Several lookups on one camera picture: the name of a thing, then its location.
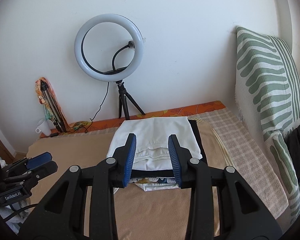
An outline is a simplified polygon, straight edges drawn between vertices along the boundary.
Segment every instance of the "ring light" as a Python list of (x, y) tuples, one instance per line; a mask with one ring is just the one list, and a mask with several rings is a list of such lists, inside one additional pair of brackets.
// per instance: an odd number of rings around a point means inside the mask
[[(125, 28), (130, 33), (134, 42), (134, 57), (131, 63), (120, 72), (101, 72), (96, 70), (88, 63), (83, 53), (84, 38), (89, 32), (89, 30), (91, 30), (91, 28), (96, 26), (97, 24), (105, 22), (116, 23)], [(92, 78), (105, 82), (116, 82), (118, 80), (122, 80), (130, 76), (140, 65), (143, 56), (142, 35), (138, 30), (137, 26), (135, 26), (135, 24), (126, 17), (123, 17), (118, 14), (101, 14), (88, 20), (84, 25), (82, 25), (82, 27), (78, 31), (74, 41), (74, 55), (80, 68), (82, 68), (82, 70)]]

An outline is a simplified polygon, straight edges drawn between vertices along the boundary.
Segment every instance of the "metal screw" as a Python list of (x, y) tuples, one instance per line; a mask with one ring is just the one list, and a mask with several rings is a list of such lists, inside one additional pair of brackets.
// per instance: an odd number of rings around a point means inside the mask
[(235, 172), (235, 168), (232, 166), (228, 166), (226, 167), (226, 171), (228, 171), (229, 173), (234, 173)]
[(73, 166), (71, 166), (71, 167), (69, 168), (69, 170), (70, 170), (71, 172), (77, 172), (77, 171), (79, 170), (79, 167), (78, 167), (77, 165), (73, 165)]
[(198, 163), (199, 163), (199, 160), (198, 160), (197, 158), (191, 158), (191, 159), (190, 159), (190, 162), (191, 162), (192, 164), (198, 164)]
[(108, 164), (113, 164), (113, 163), (115, 163), (115, 158), (110, 157), (110, 158), (108, 158), (108, 159), (106, 160), (106, 162), (107, 162)]

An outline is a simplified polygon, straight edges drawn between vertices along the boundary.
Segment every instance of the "mattress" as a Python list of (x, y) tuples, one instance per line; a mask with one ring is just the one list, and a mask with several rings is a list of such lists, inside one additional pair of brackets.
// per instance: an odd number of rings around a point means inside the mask
[[(286, 209), (287, 197), (270, 164), (248, 131), (220, 101), (134, 116), (132, 119), (152, 116), (188, 116), (198, 123), (209, 122), (222, 140), (234, 167), (266, 203), (273, 216), (277, 218)], [(74, 133), (37, 140), (29, 148), (27, 157), (49, 151), (59, 168), (33, 188), (31, 203), (39, 202), (71, 165), (86, 168), (103, 160), (113, 134), (123, 120), (94, 122), (87, 134)], [(129, 184), (118, 193), (115, 194), (115, 209), (119, 239), (141, 239), (141, 235), (143, 239), (171, 239), (171, 234), (174, 239), (184, 239), (190, 191), (144, 192)]]

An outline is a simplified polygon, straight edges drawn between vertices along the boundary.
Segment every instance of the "green striped pillow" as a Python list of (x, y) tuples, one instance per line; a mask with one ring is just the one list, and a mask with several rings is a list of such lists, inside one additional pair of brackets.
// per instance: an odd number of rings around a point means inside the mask
[(300, 77), (285, 41), (237, 27), (237, 71), (260, 113), (263, 139), (300, 125)]
[(285, 189), (292, 223), (300, 213), (300, 190), (284, 138), (300, 125), (298, 70), (279, 38), (237, 27), (237, 45), (236, 101)]

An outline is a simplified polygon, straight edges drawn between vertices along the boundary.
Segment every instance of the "white mug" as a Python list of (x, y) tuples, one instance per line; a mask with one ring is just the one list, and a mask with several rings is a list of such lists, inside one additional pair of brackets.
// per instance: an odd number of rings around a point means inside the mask
[(37, 124), (37, 129), (35, 129), (36, 133), (44, 133), (45, 136), (49, 136), (51, 134), (51, 130), (49, 128), (49, 124), (45, 118), (41, 119)]

